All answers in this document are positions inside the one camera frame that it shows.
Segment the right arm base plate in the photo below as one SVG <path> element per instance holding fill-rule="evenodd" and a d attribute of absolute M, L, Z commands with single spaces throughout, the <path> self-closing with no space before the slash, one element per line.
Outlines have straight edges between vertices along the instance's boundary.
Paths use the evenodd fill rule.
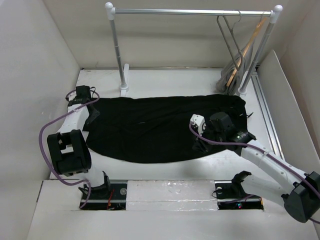
<path fill-rule="evenodd" d="M 217 180 L 214 182 L 211 196 L 217 200 L 218 210 L 264 210 L 259 196 L 245 193 L 240 185 L 231 180 Z"/>

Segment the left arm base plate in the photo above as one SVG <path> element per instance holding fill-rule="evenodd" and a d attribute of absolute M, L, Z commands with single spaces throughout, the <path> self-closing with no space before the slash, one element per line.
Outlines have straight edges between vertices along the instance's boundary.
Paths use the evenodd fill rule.
<path fill-rule="evenodd" d="M 128 182 L 112 180 L 110 187 L 93 187 L 84 211 L 121 211 L 126 209 Z"/>

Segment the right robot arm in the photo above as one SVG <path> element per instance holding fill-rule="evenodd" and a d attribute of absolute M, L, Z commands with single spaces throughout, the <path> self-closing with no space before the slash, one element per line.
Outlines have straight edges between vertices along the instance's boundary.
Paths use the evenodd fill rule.
<path fill-rule="evenodd" d="M 307 173 L 267 151 L 253 134 L 237 128 L 225 112 L 214 113 L 208 123 L 202 115 L 193 114 L 189 130 L 195 136 L 194 146 L 201 151 L 224 146 L 273 179 L 264 180 L 242 171 L 231 180 L 235 196 L 247 199 L 249 195 L 256 195 L 284 207 L 300 223 L 316 222 L 313 215 L 320 209 L 320 175 L 317 172 Z"/>

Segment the black trousers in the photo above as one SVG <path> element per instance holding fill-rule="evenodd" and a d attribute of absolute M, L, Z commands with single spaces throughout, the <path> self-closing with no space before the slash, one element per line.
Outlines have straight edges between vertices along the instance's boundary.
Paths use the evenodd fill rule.
<path fill-rule="evenodd" d="M 195 150 L 189 130 L 192 115 L 209 119 L 224 112 L 242 130 L 247 128 L 246 103 L 239 96 L 221 94 L 152 98 L 101 98 L 94 103 L 99 116 L 88 126 L 86 144 L 92 151 L 140 164 L 173 163 L 213 155 L 224 150 L 210 146 Z"/>

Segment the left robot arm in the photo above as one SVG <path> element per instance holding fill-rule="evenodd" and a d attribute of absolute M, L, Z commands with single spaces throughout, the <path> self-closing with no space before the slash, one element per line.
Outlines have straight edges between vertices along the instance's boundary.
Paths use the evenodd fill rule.
<path fill-rule="evenodd" d="M 109 177 L 103 170 L 97 170 L 92 165 L 92 158 L 86 144 L 83 132 L 96 120 L 100 112 L 93 103 L 94 87 L 77 86 L 71 96 L 68 93 L 67 113 L 64 122 L 57 133 L 47 137 L 48 150 L 54 171 L 59 176 L 76 176 L 87 180 L 91 185 L 91 194 L 107 198 L 111 192 Z"/>

